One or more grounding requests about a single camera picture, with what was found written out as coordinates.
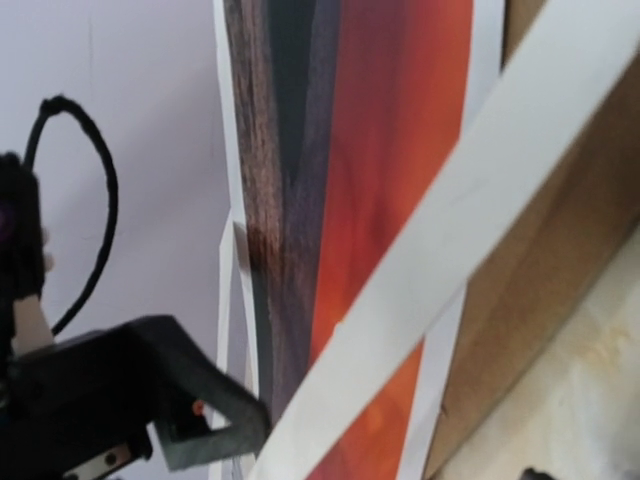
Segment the white mat board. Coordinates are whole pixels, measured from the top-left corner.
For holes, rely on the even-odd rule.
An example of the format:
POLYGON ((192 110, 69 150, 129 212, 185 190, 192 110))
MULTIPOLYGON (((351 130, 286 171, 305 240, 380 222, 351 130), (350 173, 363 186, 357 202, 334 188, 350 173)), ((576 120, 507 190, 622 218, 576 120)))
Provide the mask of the white mat board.
POLYGON ((251 470, 304 479, 508 232, 639 47, 634 1, 549 1, 251 470))

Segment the red and dark photo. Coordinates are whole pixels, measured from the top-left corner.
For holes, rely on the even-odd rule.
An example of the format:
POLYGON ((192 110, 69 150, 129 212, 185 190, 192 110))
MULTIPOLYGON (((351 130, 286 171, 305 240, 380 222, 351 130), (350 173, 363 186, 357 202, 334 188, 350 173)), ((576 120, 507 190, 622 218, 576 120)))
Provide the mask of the red and dark photo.
POLYGON ((284 413, 501 67, 501 1, 218 1, 253 385, 284 413))

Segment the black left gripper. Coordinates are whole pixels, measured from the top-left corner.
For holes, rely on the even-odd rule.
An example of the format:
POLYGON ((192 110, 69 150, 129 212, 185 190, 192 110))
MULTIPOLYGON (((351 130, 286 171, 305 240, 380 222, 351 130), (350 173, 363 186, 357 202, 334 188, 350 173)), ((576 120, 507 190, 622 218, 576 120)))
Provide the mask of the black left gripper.
POLYGON ((264 402, 211 363, 172 316, 32 352, 7 373, 4 479, 105 479, 150 459, 150 403, 171 471, 257 454, 271 431, 264 402))

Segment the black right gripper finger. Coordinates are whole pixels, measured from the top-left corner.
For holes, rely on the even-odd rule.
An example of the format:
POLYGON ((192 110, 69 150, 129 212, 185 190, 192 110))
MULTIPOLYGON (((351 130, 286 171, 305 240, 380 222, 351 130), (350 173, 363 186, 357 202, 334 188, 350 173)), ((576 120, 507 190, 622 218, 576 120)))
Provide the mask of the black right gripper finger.
POLYGON ((526 468, 519 476, 519 480, 556 480, 556 477, 545 471, 536 470, 534 468, 526 468))

